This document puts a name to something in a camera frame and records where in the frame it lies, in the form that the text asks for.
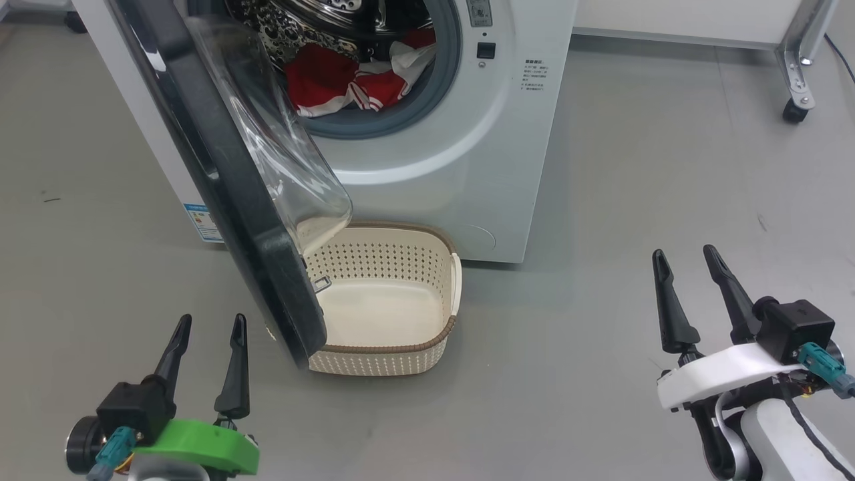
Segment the washing machine glass door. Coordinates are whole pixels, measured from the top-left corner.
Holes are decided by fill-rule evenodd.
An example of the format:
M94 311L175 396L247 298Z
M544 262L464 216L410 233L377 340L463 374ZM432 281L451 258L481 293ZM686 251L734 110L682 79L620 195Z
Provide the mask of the washing machine glass door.
M307 369L327 327L305 259L351 222L350 196L253 30L173 0L105 2L266 326Z

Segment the cream perforated laundry basket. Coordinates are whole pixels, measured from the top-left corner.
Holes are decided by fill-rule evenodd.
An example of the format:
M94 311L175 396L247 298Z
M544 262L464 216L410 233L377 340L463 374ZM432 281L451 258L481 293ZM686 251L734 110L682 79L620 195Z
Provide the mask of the cream perforated laundry basket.
M440 361L462 298L461 259L445 232L352 222L305 262L327 328L311 371L399 377Z

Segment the blue energy label sticker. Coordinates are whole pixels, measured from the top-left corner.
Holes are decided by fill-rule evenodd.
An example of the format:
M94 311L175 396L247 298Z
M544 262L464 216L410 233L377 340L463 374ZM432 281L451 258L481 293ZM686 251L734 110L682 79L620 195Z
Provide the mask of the blue energy label sticker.
M216 227L213 217L210 215L210 211L204 204L184 203L184 210L189 215L190 221L192 221L200 238L205 243L225 243L219 229Z

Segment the white front-load washing machine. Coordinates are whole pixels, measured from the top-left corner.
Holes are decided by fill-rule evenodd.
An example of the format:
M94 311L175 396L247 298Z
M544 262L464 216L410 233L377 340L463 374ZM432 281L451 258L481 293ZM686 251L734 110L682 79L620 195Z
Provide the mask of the white front-load washing machine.
M72 1L183 208L204 204L109 6ZM304 45L387 61L393 41L433 29L436 58L396 106L297 115L350 196L351 222L434 227L462 259L522 261L579 0L173 3L253 30L286 94L284 68Z

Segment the red and white garment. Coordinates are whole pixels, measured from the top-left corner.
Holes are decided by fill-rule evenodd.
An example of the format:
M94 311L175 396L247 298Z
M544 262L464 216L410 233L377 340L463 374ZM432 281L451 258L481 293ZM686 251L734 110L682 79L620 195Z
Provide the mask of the red and white garment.
M382 112L412 91L436 58L433 29L410 31L393 41L389 60L358 63L318 45L302 46L284 68L287 94L302 118L321 118L350 106Z

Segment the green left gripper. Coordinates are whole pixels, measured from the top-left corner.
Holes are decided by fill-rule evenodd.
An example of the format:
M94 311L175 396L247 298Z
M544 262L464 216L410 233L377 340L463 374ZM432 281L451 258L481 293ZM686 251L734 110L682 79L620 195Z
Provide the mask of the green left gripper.
M165 397L171 402L191 328L192 316L184 314L156 366L155 375L162 380ZM230 347L225 381L216 397L214 410L219 418L241 420L250 414L247 320L242 313L234 319ZM259 446L250 436L216 424L182 418L170 420L152 445L134 448L135 462L143 460L143 456L161 456L227 474L250 476L257 474L260 462Z

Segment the white partition panel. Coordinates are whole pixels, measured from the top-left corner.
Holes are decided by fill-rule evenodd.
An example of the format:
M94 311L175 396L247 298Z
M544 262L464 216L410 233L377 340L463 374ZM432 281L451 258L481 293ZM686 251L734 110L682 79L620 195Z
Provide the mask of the white partition panel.
M801 0L579 0L573 34L760 49L778 46Z

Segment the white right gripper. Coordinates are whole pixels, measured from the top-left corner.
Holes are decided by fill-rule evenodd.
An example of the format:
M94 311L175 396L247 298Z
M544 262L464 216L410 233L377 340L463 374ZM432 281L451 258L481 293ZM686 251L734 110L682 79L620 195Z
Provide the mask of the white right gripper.
M735 390L740 393L727 403L729 409L748 408L766 399L781 399L781 391L772 385L772 380L779 374L805 374L807 369L801 363L779 362L755 342L761 322L753 314L753 301L715 246L705 245L703 256L729 313L731 341L738 346L692 360L662 375L657 380L661 407L665 410L682 408L687 403ZM661 249L653 252L653 273L663 352L693 351L701 338L688 323L675 292L674 273Z

